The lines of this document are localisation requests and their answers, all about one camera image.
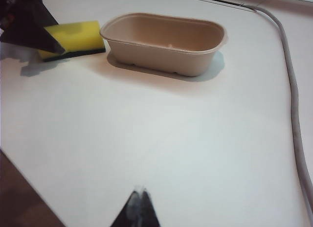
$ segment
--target gray cable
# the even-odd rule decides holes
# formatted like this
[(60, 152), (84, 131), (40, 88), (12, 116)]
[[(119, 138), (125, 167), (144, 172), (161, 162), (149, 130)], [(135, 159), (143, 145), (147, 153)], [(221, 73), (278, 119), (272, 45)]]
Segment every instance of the gray cable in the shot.
[(298, 177), (299, 177), (300, 185), (302, 187), (303, 196), (307, 197), (308, 203), (311, 208), (311, 213), (313, 213), (313, 186), (312, 186), (312, 182), (311, 182), (310, 175), (308, 172), (307, 164), (305, 162), (305, 156), (304, 156), (302, 138), (301, 138), (300, 122), (299, 122), (298, 86), (297, 86), (297, 81), (296, 81), (295, 74), (293, 71), (288, 41), (287, 41), (287, 37), (285, 34), (285, 30), (283, 28), (283, 25), (271, 12), (267, 11), (264, 8), (260, 8), (258, 6), (253, 6), (253, 5), (245, 5), (245, 4), (230, 2), (226, 0), (212, 0), (212, 1), (231, 4), (235, 6), (241, 6), (241, 7), (249, 8), (254, 11), (260, 11), (266, 14), (267, 16), (269, 16), (277, 24), (279, 28), (280, 37), (282, 40), (284, 54), (285, 54), (287, 73), (289, 77), (290, 92), (291, 92), (291, 127), (292, 127), (292, 136), (293, 136), (293, 149), (294, 149), (294, 156), (295, 156), (295, 164), (297, 167)]

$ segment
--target beige tray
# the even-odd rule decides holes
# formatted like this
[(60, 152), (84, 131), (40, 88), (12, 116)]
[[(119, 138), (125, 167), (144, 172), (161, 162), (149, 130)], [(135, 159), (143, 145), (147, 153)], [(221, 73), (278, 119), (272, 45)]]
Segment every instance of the beige tray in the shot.
[(116, 17), (100, 34), (121, 63), (186, 76), (205, 72), (227, 40), (217, 23), (147, 13)]

